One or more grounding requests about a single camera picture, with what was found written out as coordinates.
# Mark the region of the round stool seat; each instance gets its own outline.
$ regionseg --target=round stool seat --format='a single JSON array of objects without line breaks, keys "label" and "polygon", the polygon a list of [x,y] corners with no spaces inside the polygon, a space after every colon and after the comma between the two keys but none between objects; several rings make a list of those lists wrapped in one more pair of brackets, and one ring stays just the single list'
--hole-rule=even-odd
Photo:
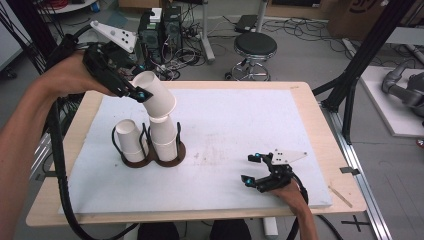
[{"label": "round stool seat", "polygon": [[234,47],[248,55],[270,55],[277,50],[277,43],[270,36],[248,32],[241,34],[234,41]]}]

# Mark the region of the stool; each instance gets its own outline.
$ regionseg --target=stool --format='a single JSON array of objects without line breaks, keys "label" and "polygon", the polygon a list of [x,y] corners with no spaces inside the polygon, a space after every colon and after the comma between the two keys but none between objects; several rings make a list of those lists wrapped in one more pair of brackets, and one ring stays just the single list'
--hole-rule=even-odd
[{"label": "stool", "polygon": [[265,61],[277,52],[277,43],[266,34],[259,32],[243,33],[234,40],[234,50],[244,57],[226,73],[225,78],[240,81],[244,79],[269,81],[271,76],[268,70],[259,61]]}]

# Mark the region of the hand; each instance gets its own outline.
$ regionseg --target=hand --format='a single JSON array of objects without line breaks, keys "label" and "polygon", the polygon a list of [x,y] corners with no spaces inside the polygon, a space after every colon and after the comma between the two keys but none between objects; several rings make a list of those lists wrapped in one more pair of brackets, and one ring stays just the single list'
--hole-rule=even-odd
[{"label": "hand", "polygon": [[292,179],[287,186],[271,190],[270,193],[276,195],[277,197],[281,198],[281,200],[286,202],[287,205],[289,205],[290,210],[295,215],[302,213],[306,209],[309,210],[308,205],[300,193],[299,186],[294,179]]},{"label": "hand", "polygon": [[89,90],[113,95],[90,75],[82,62],[83,56],[83,51],[75,52],[42,74],[37,81],[57,97]]}]

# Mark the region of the wooden table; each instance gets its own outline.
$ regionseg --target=wooden table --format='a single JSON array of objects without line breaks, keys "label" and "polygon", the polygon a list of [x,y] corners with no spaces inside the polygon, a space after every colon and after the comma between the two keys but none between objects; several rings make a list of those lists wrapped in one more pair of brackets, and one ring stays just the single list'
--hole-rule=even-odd
[{"label": "wooden table", "polygon": [[[309,136],[318,164],[328,185],[333,205],[328,208],[312,209],[313,214],[348,213],[366,210],[366,204],[351,174],[342,174],[341,167],[347,164],[322,115],[311,89],[304,82],[217,82],[178,81],[164,82],[170,89],[284,89],[290,90],[304,127]],[[87,92],[64,140],[68,176],[81,151],[85,136],[90,128],[102,95]],[[55,178],[46,178],[27,216],[30,226],[67,225],[65,216],[58,214],[59,191]],[[292,215],[287,208],[221,210],[196,212],[151,212],[151,213],[105,213],[76,214],[79,223],[129,223],[153,221],[178,221],[199,219],[225,219]]]}]

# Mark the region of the paper cup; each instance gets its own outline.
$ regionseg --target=paper cup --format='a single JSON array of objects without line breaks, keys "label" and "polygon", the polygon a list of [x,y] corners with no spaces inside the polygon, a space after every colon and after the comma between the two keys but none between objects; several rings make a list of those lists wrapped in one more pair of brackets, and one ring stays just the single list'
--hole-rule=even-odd
[{"label": "paper cup", "polygon": [[153,142],[153,147],[155,148],[159,160],[161,161],[169,162],[178,156],[176,138],[174,138],[174,140],[168,144],[158,144]]},{"label": "paper cup", "polygon": [[[124,119],[115,126],[121,151],[130,162],[139,162],[145,158],[139,142],[140,130],[131,119]],[[146,155],[149,148],[145,139],[142,140]]]},{"label": "paper cup", "polygon": [[141,87],[153,94],[143,103],[147,113],[152,118],[162,118],[174,110],[177,100],[151,71],[144,71],[133,79],[133,85]]},{"label": "paper cup", "polygon": [[177,136],[171,116],[150,119],[150,136],[158,144],[167,144]]}]

